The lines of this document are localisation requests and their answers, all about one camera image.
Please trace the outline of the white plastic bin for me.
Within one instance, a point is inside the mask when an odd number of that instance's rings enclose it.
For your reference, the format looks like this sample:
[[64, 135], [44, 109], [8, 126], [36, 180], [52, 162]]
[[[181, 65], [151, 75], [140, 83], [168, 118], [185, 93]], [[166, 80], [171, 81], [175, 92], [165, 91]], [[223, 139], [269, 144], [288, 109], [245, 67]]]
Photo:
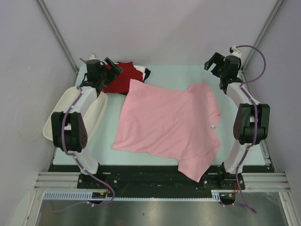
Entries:
[[107, 94], [100, 92], [97, 95], [96, 90], [91, 87], [83, 87], [82, 91], [71, 87], [64, 92], [52, 112], [66, 112], [79, 94], [82, 96], [71, 112], [81, 113], [90, 142], [105, 113], [108, 102]]

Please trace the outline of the pink t shirt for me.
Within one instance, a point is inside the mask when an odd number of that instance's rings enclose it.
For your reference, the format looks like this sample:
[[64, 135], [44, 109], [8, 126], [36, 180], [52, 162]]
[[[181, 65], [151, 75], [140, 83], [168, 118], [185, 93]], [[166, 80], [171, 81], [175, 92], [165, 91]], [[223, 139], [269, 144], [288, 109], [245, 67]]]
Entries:
[[176, 91], [131, 80], [113, 148], [176, 159], [178, 170], [199, 182], [221, 146], [220, 117], [206, 82]]

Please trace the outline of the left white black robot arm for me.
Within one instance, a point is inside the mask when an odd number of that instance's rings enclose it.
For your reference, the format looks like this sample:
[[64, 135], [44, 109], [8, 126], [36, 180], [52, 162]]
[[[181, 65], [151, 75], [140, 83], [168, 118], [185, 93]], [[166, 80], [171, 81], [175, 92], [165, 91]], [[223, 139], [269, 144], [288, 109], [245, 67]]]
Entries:
[[103, 61], [91, 55], [85, 61], [87, 72], [78, 86], [67, 89], [53, 109], [43, 131], [51, 131], [50, 140], [71, 156], [93, 188], [103, 185], [99, 163], [88, 144], [92, 141], [106, 110], [108, 97], [103, 88], [111, 84], [123, 69], [108, 57]]

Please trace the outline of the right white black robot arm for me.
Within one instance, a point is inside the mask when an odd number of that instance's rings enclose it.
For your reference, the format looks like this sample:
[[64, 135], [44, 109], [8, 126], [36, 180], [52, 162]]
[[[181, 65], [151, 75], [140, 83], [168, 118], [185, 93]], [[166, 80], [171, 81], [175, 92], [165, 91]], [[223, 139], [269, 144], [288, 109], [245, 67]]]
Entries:
[[267, 138], [270, 106], [257, 101], [238, 77], [241, 67], [239, 53], [223, 56], [215, 52], [205, 62], [204, 69], [208, 71], [213, 64], [215, 66], [211, 73], [220, 79], [220, 90], [238, 107], [233, 125], [235, 143], [228, 158], [221, 165], [223, 173], [217, 177], [218, 186], [228, 189], [234, 183], [232, 175], [242, 172], [244, 161], [251, 149]]

